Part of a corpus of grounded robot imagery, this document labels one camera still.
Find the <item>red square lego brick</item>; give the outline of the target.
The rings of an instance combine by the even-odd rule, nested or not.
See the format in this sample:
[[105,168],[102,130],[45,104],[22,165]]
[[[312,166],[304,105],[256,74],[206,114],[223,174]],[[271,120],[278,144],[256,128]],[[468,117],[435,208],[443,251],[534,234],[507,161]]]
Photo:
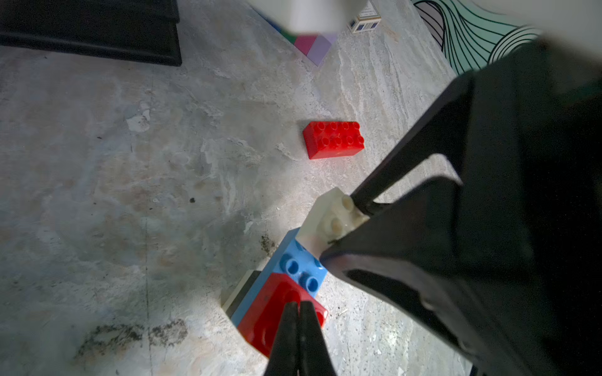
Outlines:
[[329,311],[286,274],[271,274],[237,326],[252,347],[269,358],[285,305],[312,302],[318,322],[324,327]]

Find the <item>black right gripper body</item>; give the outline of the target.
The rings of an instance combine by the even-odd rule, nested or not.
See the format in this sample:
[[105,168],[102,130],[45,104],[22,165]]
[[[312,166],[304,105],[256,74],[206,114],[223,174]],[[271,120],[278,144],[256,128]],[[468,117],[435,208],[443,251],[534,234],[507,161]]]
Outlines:
[[459,282],[487,374],[601,373],[601,69],[533,42],[473,82]]

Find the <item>light blue long lego brick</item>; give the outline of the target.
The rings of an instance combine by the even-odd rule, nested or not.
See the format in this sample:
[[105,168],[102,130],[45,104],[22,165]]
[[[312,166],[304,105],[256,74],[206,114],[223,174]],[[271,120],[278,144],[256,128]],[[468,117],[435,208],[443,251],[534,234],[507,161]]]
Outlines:
[[290,230],[262,270],[248,270],[222,305],[230,321],[237,327],[252,301],[271,274],[286,274],[313,298],[327,275],[327,270],[296,241],[299,228]]

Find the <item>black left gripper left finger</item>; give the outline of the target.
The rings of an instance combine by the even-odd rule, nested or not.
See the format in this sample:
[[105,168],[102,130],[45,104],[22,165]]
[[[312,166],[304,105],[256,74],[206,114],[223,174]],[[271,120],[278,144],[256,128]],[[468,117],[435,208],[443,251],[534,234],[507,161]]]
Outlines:
[[297,302],[285,305],[265,376],[298,375],[298,313]]

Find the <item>green long lego brick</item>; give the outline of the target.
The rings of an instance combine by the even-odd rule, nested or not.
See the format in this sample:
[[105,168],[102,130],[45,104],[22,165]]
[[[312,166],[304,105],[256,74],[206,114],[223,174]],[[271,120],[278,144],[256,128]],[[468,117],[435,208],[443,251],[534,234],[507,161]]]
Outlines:
[[297,36],[294,34],[288,33],[288,31],[281,30],[281,34],[292,44],[295,44]]

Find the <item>lilac square lego brick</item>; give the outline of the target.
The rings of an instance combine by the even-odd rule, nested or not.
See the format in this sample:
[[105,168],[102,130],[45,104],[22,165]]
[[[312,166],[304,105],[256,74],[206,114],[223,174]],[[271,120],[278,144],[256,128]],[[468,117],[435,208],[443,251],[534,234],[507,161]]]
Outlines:
[[307,58],[316,66],[320,66],[326,58],[329,50],[335,44],[337,40],[337,33],[320,34],[317,35],[313,44],[311,45]]

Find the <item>magenta square lego brick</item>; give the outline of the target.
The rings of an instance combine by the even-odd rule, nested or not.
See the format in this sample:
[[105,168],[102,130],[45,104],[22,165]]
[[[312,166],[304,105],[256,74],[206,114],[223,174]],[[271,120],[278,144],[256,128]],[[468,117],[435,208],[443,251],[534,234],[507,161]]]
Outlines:
[[300,35],[296,37],[294,46],[301,51],[301,53],[307,56],[315,43],[317,35]]

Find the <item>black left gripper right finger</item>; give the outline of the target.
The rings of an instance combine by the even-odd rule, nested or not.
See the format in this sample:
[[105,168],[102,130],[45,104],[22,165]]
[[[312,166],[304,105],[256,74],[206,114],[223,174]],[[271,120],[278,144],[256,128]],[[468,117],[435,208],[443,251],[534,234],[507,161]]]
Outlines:
[[314,305],[307,301],[299,306],[299,375],[336,375]]

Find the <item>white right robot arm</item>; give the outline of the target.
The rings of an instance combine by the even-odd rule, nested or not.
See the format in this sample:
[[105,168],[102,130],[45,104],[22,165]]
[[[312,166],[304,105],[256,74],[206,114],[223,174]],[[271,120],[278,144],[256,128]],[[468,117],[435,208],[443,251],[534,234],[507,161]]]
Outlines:
[[474,1],[415,1],[456,77],[299,235],[482,375],[601,373],[601,60]]

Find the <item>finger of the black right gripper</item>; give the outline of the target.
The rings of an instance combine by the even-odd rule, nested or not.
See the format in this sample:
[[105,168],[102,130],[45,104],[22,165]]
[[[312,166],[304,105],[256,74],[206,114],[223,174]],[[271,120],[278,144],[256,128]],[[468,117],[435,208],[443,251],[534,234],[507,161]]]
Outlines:
[[487,375],[516,375],[507,339],[470,293],[456,255],[458,184],[436,176],[335,241],[320,257],[341,280],[407,313]]
[[434,154],[462,170],[473,97],[473,76],[461,75],[440,94],[380,165],[351,194],[368,216],[386,205],[374,202],[384,191]]

